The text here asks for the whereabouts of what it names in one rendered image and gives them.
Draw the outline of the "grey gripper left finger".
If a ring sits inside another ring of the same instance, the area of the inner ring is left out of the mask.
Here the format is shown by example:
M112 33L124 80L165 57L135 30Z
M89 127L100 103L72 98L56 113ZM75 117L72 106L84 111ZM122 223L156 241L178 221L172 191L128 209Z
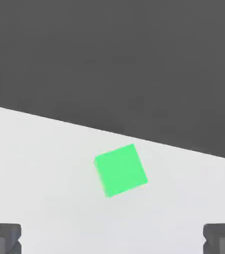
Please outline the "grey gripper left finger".
M22 254L21 225L0 223L0 254Z

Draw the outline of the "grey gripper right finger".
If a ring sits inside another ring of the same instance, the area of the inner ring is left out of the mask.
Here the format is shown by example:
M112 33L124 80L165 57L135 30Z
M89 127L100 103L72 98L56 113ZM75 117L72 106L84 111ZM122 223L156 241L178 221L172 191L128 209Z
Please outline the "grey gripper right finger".
M203 254L225 254L225 223L205 224Z

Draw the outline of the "small green cube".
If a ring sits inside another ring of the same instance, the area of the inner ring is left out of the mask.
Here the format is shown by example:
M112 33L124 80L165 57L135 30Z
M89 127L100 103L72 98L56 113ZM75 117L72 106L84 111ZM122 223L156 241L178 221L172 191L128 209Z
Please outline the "small green cube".
M113 197L148 183L134 144L96 156L94 165L106 197Z

